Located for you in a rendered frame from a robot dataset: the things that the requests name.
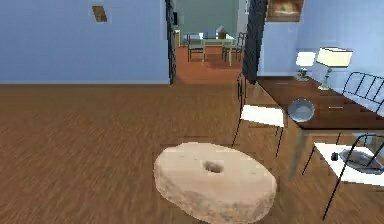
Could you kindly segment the dark dining chair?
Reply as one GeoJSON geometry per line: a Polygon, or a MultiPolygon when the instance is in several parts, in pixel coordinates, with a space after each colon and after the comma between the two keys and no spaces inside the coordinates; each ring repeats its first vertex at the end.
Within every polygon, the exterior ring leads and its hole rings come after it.
{"type": "Polygon", "coordinates": [[[192,59],[192,55],[195,53],[201,53],[203,55],[203,42],[200,34],[187,34],[187,56],[188,60],[192,59]]]}
{"type": "Polygon", "coordinates": [[[229,55],[235,54],[235,58],[241,60],[246,38],[247,34],[240,32],[232,44],[224,43],[222,46],[222,59],[226,60],[229,55]]]}

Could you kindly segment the pale green dining table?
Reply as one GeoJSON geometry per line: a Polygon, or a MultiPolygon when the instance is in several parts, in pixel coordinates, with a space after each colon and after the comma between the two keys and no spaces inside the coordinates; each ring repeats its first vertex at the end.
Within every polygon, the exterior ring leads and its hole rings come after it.
{"type": "Polygon", "coordinates": [[[229,64],[232,66],[232,49],[233,49],[233,43],[234,39],[201,39],[201,44],[203,47],[203,53],[202,53],[202,64],[204,64],[206,59],[206,46],[208,44],[215,43],[215,44],[222,44],[222,45],[228,45],[229,46],[229,64]]]}

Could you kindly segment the beige round stone with hole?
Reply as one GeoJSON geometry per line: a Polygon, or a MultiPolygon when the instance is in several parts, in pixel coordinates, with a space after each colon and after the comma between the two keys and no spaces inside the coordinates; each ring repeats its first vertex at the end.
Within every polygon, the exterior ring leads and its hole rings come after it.
{"type": "Polygon", "coordinates": [[[210,224],[252,224],[272,208],[276,178],[247,154],[212,143],[164,149],[154,162],[155,186],[168,201],[210,224]]]}

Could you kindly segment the black room door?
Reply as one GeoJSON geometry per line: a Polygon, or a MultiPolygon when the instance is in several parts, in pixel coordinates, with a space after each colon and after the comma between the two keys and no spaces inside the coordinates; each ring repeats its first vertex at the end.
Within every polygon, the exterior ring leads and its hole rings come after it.
{"type": "Polygon", "coordinates": [[[255,84],[257,81],[268,0],[249,0],[249,2],[247,37],[245,41],[242,72],[251,84],[255,84]]]}

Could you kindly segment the grey metal bowl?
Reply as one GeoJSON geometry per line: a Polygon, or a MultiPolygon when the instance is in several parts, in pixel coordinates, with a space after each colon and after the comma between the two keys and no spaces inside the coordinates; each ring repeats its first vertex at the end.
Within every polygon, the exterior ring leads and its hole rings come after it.
{"type": "Polygon", "coordinates": [[[295,122],[307,122],[312,119],[314,113],[313,103],[306,98],[298,98],[288,107],[288,115],[295,122]]]}

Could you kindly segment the white shade table lamp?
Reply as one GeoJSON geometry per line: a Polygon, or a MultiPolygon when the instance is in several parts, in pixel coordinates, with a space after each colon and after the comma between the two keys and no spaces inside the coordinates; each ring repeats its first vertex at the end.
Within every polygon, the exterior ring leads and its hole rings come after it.
{"type": "Polygon", "coordinates": [[[314,64],[315,61],[315,52],[299,52],[296,58],[296,65],[298,66],[298,71],[295,76],[297,81],[308,81],[307,76],[308,68],[314,64]]]}

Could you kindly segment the dark brown wooden table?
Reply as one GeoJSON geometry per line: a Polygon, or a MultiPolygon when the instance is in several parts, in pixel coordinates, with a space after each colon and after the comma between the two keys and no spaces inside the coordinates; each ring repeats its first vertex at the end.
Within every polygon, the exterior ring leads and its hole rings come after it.
{"type": "Polygon", "coordinates": [[[296,145],[288,169],[288,179],[295,176],[307,138],[311,134],[384,132],[384,118],[334,90],[319,90],[318,83],[312,79],[303,82],[293,76],[258,76],[255,96],[259,93],[267,93],[285,112],[299,98],[306,98],[315,107],[310,121],[295,123],[296,145]]]}

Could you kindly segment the cream shade table lamp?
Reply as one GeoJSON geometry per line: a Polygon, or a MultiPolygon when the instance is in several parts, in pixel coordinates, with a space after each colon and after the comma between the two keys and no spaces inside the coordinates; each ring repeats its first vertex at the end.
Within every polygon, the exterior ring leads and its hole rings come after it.
{"type": "Polygon", "coordinates": [[[318,86],[319,90],[329,90],[328,79],[334,68],[347,68],[350,64],[353,51],[338,47],[321,47],[316,62],[327,68],[324,79],[318,86]]]}

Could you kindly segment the grey metal pan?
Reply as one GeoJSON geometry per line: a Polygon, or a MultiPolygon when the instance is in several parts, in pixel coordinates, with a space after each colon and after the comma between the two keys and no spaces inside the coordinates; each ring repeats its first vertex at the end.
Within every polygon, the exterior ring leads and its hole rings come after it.
{"type": "Polygon", "coordinates": [[[372,156],[361,151],[343,150],[339,157],[347,167],[360,173],[381,175],[384,172],[384,165],[378,160],[371,161],[372,156]]]}

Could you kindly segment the white seat black frame chair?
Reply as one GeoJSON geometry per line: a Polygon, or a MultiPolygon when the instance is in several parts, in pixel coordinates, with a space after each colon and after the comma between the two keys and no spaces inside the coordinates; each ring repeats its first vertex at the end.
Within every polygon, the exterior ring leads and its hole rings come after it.
{"type": "Polygon", "coordinates": [[[303,168],[305,173],[315,151],[318,151],[336,175],[336,183],[328,199],[322,219],[325,219],[341,182],[384,187],[384,136],[363,134],[352,145],[335,143],[313,144],[303,168]]]}
{"type": "Polygon", "coordinates": [[[284,132],[284,114],[281,109],[264,106],[248,105],[246,103],[247,87],[246,77],[240,73],[237,77],[237,98],[239,100],[239,118],[232,143],[235,143],[242,121],[249,121],[263,125],[274,126],[275,134],[279,134],[275,156],[278,156],[284,132]]]}

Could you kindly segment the brown framed wall picture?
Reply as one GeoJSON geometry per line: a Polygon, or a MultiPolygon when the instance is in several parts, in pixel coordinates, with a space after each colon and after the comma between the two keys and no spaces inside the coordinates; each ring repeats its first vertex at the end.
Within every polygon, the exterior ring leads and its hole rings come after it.
{"type": "Polygon", "coordinates": [[[268,22],[299,22],[304,0],[268,0],[268,22]]]}

